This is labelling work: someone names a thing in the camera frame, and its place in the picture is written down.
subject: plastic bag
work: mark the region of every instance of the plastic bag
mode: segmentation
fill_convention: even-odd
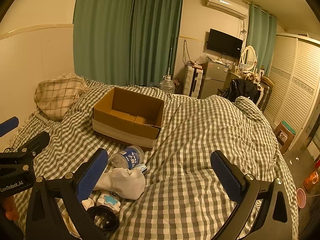
[[[148,85],[147,85],[148,88],[156,88],[158,87],[156,83],[154,82],[150,82]]]
[[[209,57],[209,54],[204,53],[195,61],[195,63],[198,65],[202,65],[207,62],[207,57]]]

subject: teal curtain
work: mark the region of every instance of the teal curtain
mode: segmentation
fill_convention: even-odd
[[[75,72],[105,84],[129,84],[132,0],[76,0]]]
[[[181,7],[182,0],[76,0],[76,74],[121,86],[160,82],[168,64],[174,70]]]
[[[277,18],[268,12],[264,13],[260,6],[250,5],[250,20],[247,46],[252,46],[258,55],[257,70],[263,66],[268,76],[275,47]]]
[[[130,40],[131,83],[159,83],[173,75],[182,0],[134,0]]]

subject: wall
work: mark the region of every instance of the wall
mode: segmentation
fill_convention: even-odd
[[[277,24],[277,33],[285,33],[284,28],[282,28],[279,24]]]
[[[287,29],[286,33],[295,34],[295,35],[305,35],[305,37],[307,37],[308,35],[308,32],[306,31],[293,30],[293,29]]]
[[[0,123],[17,116],[23,125],[36,110],[38,83],[65,73],[74,73],[73,25],[35,26],[0,37]],[[0,138],[0,152],[16,130]]]
[[[241,0],[231,0],[249,9],[249,6]],[[220,54],[206,49],[205,41],[208,40],[210,29],[215,29],[239,38],[243,21],[232,15],[205,7],[205,0],[183,0],[180,38],[177,48],[174,77],[184,80],[184,64],[182,61],[183,41],[187,41],[188,51],[192,61],[195,61],[203,53],[208,53],[214,58]],[[249,18],[244,20],[245,30],[248,31]],[[227,62],[232,63],[234,59],[227,57]]]
[[[15,0],[0,22],[0,34],[42,24],[71,24],[76,0]]]
[[[309,38],[320,41],[320,35],[319,34],[314,34],[314,33],[308,33]]]

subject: hand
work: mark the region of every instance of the hand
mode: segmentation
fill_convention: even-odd
[[[16,204],[14,203],[13,196],[1,199],[0,203],[5,210],[5,216],[7,219],[13,221],[17,221],[19,219],[18,210],[16,208]]]

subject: air conditioner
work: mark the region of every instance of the air conditioner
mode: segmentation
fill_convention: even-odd
[[[238,18],[245,19],[248,16],[248,9],[240,4],[229,0],[206,0],[207,7],[228,12]]]

